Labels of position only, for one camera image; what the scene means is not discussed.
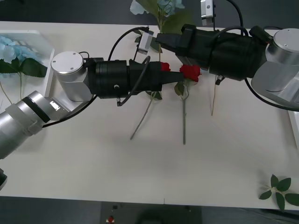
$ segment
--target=white cylinder cap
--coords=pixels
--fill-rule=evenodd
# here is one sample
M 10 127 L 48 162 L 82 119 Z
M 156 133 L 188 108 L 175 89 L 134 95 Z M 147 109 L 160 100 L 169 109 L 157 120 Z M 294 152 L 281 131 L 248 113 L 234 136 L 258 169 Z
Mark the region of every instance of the white cylinder cap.
M 65 51 L 56 55 L 52 62 L 52 69 L 62 75 L 78 71 L 84 63 L 83 57 L 74 51 Z

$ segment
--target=dark floor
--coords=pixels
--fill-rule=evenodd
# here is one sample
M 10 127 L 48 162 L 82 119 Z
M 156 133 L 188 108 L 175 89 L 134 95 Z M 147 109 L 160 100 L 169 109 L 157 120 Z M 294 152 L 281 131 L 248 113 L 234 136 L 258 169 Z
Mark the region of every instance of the dark floor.
M 1 224 L 299 224 L 299 212 L 0 197 Z
M 216 27 L 239 25 L 238 14 L 226 0 L 216 3 Z M 154 25 L 150 14 L 133 15 L 132 0 L 4 0 L 0 2 L 0 21 L 66 22 Z M 244 26 L 299 28 L 298 0 L 235 0 Z M 200 0 L 183 0 L 194 22 L 201 26 Z

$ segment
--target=green leaf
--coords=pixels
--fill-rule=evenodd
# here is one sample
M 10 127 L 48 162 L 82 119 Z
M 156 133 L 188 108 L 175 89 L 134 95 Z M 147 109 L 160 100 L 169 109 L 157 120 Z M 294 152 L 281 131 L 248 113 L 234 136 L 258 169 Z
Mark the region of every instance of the green leaf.
M 165 21 L 161 33 L 182 34 L 181 29 L 185 24 L 193 24 L 192 15 L 186 10 L 170 15 Z
M 272 195 L 271 190 L 268 190 L 268 191 L 266 191 L 265 193 L 262 193 L 261 196 L 259 197 L 259 199 L 261 199 L 261 200 L 266 200 L 266 199 L 268 199 L 269 197 L 271 197 L 271 195 Z
M 158 3 L 157 0 L 136 0 L 142 7 L 158 18 Z
M 137 37 L 135 43 L 139 43 L 141 36 Z
M 148 95 L 151 95 L 154 99 L 162 100 L 162 94 L 160 92 L 150 92 L 150 91 L 145 91 L 145 92 Z
M 26 58 L 21 64 L 20 70 L 27 76 L 43 78 L 46 76 L 47 67 L 32 58 Z
M 157 52 L 159 52 L 159 44 L 156 42 L 156 38 L 155 38 L 155 37 L 153 37 L 153 38 L 151 39 L 150 46 L 151 46 L 154 50 L 156 50 Z
M 20 71 L 20 62 L 16 58 L 10 63 L 4 62 L 3 59 L 0 60 L 0 73 L 17 73 Z
M 272 174 L 272 177 L 271 177 L 271 187 L 277 187 L 278 182 L 279 182 L 278 178 L 274 174 Z
M 277 190 L 279 191 L 286 191 L 290 188 L 291 185 L 291 179 L 290 178 L 285 178 L 282 181 L 280 181 L 277 185 Z
M 133 32 L 136 33 L 136 34 L 142 35 L 140 30 L 134 30 Z
M 276 202 L 280 210 L 285 210 L 285 199 L 282 194 L 276 192 Z
M 178 96 L 183 96 L 185 91 L 183 82 L 178 82 L 174 87 L 174 91 Z
M 299 206 L 299 194 L 286 194 L 285 199 L 288 203 Z

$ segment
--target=artificial flower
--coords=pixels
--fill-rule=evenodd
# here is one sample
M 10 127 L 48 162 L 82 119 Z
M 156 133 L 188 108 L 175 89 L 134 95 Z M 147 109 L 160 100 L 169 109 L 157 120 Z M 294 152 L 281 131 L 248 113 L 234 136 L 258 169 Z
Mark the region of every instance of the artificial flower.
M 183 64 L 179 71 L 183 72 L 184 78 L 188 78 L 194 82 L 198 82 L 198 77 L 201 75 L 200 67 L 197 65 L 190 66 Z
M 16 45 L 9 38 L 0 36 L 0 60 L 11 64 L 11 61 L 18 58 L 22 63 L 26 58 L 32 58 L 38 62 L 41 60 L 34 51 L 29 50 L 26 46 Z
M 170 71 L 169 64 L 161 62 L 161 71 Z
M 182 0 L 157 0 L 157 4 L 163 9 L 164 12 L 166 12 L 166 17 L 169 15 L 174 15 L 175 8 L 185 8 L 185 6 L 182 4 Z M 144 12 L 149 13 L 136 0 L 132 1 L 130 11 L 134 15 L 143 14 Z

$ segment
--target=white table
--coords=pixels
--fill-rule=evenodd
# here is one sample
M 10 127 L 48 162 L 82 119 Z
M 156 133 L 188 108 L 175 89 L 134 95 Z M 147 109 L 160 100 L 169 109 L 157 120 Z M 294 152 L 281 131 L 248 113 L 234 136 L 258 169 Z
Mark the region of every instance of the white table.
M 132 27 L 0 22 L 0 29 L 41 31 L 56 53 L 84 50 L 105 59 Z M 124 38 L 113 59 L 132 58 L 135 38 Z M 157 53 L 150 55 L 158 60 Z M 181 65 L 167 50 L 162 61 L 173 71 Z M 9 178 L 0 195 L 276 208 L 271 199 L 258 199 L 272 173 L 292 177 L 291 189 L 299 193 L 299 153 L 286 111 L 260 102 L 244 82 L 226 79 L 217 87 L 211 117 L 214 76 L 204 74 L 190 90 L 183 146 L 182 102 L 173 86 L 163 88 L 164 99 L 151 107 L 133 141 L 129 137 L 149 102 L 145 93 L 121 108 L 115 99 L 98 99 L 75 118 L 32 137 L 0 161 Z

